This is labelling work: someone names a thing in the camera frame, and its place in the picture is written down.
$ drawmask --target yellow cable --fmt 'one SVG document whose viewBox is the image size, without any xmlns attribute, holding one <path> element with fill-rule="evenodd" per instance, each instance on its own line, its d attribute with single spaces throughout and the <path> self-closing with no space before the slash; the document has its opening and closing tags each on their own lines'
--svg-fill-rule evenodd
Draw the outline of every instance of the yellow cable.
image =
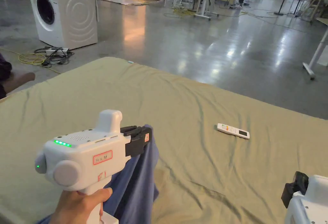
<svg viewBox="0 0 328 224">
<path fill-rule="evenodd" d="M 21 54 L 18 52 L 14 52 L 8 49 L 4 49 L 2 47 L 0 47 L 1 50 L 7 51 L 7 52 L 12 52 L 14 54 L 18 55 L 18 60 L 22 63 L 26 63 L 26 64 L 32 64 L 32 65 L 39 65 L 42 67 L 42 63 L 44 63 L 44 61 L 46 60 L 46 57 L 42 54 L 39 53 L 26 53 L 26 54 Z M 46 68 L 49 70 L 52 70 L 53 72 L 56 72 L 57 74 L 61 74 L 60 72 L 51 69 L 51 68 Z"/>
</svg>

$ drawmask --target washing machine porthole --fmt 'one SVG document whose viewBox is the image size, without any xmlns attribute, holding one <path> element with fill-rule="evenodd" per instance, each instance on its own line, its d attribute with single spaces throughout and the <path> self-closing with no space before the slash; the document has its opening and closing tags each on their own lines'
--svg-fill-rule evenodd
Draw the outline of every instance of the washing machine porthole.
<svg viewBox="0 0 328 224">
<path fill-rule="evenodd" d="M 55 13 L 53 6 L 49 0 L 37 0 L 37 8 L 39 15 L 46 24 L 53 24 L 55 21 Z"/>
</svg>

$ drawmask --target green led light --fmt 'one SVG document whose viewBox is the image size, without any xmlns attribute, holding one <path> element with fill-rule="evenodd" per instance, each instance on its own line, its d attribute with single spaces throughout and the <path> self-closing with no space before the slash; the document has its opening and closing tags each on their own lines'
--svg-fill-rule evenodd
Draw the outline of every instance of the green led light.
<svg viewBox="0 0 328 224">
<path fill-rule="evenodd" d="M 67 143 L 64 143 L 64 142 L 59 141 L 59 140 L 55 140 L 54 142 L 55 142 L 56 144 L 65 145 L 65 146 L 67 146 L 67 147 L 72 147 L 71 144 L 67 144 Z"/>
</svg>

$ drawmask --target round knob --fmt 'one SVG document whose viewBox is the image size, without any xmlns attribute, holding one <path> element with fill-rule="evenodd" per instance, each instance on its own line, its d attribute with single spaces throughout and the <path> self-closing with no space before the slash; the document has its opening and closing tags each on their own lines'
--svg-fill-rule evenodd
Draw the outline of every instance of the round knob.
<svg viewBox="0 0 328 224">
<path fill-rule="evenodd" d="M 53 171 L 53 179 L 61 186 L 72 186 L 79 181 L 81 167 L 71 160 L 60 161 Z"/>
</svg>

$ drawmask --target speaker grille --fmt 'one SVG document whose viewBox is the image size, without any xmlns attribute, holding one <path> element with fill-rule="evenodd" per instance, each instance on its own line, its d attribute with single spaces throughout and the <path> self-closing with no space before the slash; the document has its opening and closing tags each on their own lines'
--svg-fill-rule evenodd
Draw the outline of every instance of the speaker grille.
<svg viewBox="0 0 328 224">
<path fill-rule="evenodd" d="M 87 136 L 81 136 L 81 135 L 76 135 L 76 136 L 69 137 L 69 139 L 70 140 L 74 140 L 74 141 L 80 141 L 80 140 L 89 139 L 89 137 L 87 137 Z"/>
</svg>

